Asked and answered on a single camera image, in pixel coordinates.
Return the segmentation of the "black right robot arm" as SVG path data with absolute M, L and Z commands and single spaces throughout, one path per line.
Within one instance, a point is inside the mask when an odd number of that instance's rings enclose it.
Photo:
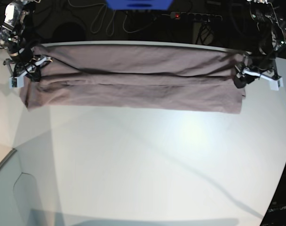
M 5 8 L 5 19 L 0 26 L 0 48 L 6 50 L 17 66 L 25 68 L 33 57 L 24 32 L 26 19 L 32 16 L 39 0 L 14 0 Z

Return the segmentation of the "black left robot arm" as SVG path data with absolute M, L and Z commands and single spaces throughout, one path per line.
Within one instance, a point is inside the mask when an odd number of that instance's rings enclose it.
M 250 19 L 254 25 L 250 32 L 238 28 L 233 12 L 233 1 L 229 2 L 229 15 L 235 30 L 246 41 L 254 44 L 238 63 L 233 81 L 238 89 L 263 78 L 270 89 L 278 91 L 284 86 L 279 75 L 276 59 L 286 49 L 286 0 L 245 0 L 247 8 L 244 19 Z

